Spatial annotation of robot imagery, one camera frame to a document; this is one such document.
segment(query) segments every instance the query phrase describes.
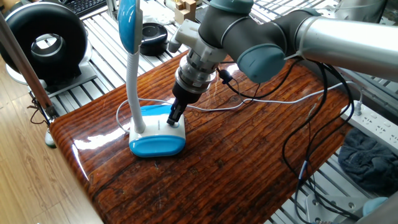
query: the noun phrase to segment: wooden floor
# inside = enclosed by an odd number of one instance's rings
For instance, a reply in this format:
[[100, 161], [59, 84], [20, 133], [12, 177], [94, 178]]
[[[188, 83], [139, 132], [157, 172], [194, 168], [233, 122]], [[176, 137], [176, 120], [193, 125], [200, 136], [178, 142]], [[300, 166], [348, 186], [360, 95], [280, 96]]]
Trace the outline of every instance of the wooden floor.
[[0, 223], [102, 223], [59, 150], [45, 145], [46, 125], [30, 123], [29, 105], [0, 57]]

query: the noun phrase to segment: keyboard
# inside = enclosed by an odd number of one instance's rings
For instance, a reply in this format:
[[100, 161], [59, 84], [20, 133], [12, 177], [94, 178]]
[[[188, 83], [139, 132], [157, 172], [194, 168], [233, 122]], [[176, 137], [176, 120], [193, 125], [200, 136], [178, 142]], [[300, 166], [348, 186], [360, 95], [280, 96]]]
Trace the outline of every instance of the keyboard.
[[106, 6], [106, 0], [73, 0], [65, 3], [72, 12], [81, 17]]

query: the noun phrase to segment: wooden rod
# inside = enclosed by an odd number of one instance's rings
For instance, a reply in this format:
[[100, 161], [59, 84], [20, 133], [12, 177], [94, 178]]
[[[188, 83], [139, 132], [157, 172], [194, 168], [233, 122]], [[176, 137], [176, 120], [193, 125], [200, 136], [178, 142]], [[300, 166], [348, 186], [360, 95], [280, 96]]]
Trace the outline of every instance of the wooden rod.
[[37, 78], [35, 71], [2, 15], [0, 16], [0, 41], [11, 56], [12, 61], [17, 65], [18, 70], [24, 76], [37, 101], [45, 110], [52, 106], [49, 96], [40, 84], [39, 78]]

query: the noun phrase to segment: lamp base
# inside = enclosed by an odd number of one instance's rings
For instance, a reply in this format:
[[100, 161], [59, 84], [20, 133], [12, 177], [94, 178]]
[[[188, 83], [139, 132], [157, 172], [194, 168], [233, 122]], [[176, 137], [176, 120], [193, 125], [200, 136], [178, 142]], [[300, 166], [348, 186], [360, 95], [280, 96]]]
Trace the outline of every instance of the lamp base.
[[129, 146], [132, 153], [139, 157], [172, 156], [184, 148], [184, 116], [171, 126], [167, 124], [171, 105], [143, 106], [141, 111], [146, 128], [143, 133], [136, 133], [131, 118]]

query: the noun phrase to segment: robotic arm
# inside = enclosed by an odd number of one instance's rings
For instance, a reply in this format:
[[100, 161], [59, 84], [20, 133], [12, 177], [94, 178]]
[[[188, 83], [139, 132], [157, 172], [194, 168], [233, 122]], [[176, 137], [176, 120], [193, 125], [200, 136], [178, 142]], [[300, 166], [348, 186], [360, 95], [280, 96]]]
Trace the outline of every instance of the robotic arm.
[[182, 44], [191, 50], [175, 72], [169, 124], [207, 91], [227, 54], [255, 83], [270, 80], [294, 56], [398, 82], [398, 27], [328, 19], [307, 9], [259, 25], [249, 16], [253, 4], [212, 0], [202, 24], [186, 20], [172, 37], [171, 52]]

